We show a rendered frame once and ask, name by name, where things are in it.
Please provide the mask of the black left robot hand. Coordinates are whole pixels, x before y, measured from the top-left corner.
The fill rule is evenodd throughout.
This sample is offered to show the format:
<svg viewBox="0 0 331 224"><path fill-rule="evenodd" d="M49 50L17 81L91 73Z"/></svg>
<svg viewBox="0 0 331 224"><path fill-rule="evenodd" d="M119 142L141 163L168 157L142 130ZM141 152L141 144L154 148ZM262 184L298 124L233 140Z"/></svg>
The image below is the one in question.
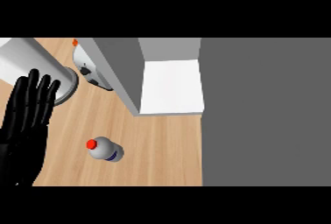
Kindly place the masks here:
<svg viewBox="0 0 331 224"><path fill-rule="evenodd" d="M60 80L39 77L36 68L21 76L9 96L0 127L0 187L30 187L42 172L48 150L48 125Z"/></svg>

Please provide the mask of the red-capped water bottle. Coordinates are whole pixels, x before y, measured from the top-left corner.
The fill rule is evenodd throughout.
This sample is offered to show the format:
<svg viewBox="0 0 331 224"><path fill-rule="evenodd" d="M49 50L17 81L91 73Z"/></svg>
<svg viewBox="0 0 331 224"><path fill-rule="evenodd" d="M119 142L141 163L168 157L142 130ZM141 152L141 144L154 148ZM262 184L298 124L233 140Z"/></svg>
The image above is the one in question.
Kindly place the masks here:
<svg viewBox="0 0 331 224"><path fill-rule="evenodd" d="M125 156L123 147L107 137L100 136L88 140L86 143L89 155L95 159L119 162Z"/></svg>

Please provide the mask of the grey open cabinet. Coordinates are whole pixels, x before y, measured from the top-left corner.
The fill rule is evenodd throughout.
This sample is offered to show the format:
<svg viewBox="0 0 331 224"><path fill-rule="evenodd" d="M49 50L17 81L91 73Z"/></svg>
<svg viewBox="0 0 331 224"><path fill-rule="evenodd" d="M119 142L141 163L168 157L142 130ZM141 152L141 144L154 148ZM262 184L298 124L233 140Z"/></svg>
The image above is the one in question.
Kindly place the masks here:
<svg viewBox="0 0 331 224"><path fill-rule="evenodd" d="M97 69L135 116L205 111L200 38L80 38Z"/></svg>

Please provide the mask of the dark grey cabinet door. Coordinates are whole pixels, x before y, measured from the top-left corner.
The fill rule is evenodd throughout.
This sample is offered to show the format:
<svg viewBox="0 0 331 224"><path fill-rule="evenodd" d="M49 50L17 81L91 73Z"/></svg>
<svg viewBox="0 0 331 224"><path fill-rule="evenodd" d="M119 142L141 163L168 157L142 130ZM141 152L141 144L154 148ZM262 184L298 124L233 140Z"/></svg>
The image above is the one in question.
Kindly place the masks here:
<svg viewBox="0 0 331 224"><path fill-rule="evenodd" d="M331 38L202 42L207 186L331 186Z"/></svg>

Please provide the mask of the white cylindrical appliance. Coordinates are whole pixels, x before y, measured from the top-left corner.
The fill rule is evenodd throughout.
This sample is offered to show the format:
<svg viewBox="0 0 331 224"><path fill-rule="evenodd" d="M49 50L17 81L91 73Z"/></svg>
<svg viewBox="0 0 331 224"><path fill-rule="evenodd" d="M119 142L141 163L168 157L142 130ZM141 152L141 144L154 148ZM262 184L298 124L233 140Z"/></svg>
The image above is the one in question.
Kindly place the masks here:
<svg viewBox="0 0 331 224"><path fill-rule="evenodd" d="M52 80L61 81L55 105L61 105L79 88L76 71L63 66L48 49L35 38L0 38L0 79L15 85L20 76L29 76L36 68L41 75L49 74Z"/></svg>

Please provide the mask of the white appliance with black knobs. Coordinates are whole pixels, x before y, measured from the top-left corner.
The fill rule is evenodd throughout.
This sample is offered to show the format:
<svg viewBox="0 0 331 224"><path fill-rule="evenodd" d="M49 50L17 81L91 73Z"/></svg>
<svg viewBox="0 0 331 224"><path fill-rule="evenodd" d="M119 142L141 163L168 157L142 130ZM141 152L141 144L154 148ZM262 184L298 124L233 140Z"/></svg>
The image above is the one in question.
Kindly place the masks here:
<svg viewBox="0 0 331 224"><path fill-rule="evenodd" d="M111 87L101 71L98 70L98 67L76 38L73 39L73 46L75 46L73 61L86 81L97 87L108 91L113 91L114 88Z"/></svg>

